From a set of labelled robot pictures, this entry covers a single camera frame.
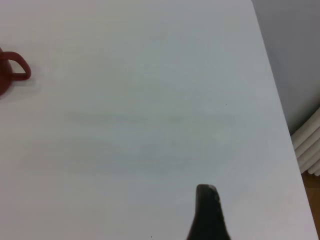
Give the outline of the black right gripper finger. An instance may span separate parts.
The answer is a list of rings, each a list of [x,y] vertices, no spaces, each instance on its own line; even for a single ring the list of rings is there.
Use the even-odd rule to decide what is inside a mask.
[[[220,196],[210,184],[196,187],[195,214],[188,240],[229,240]]]

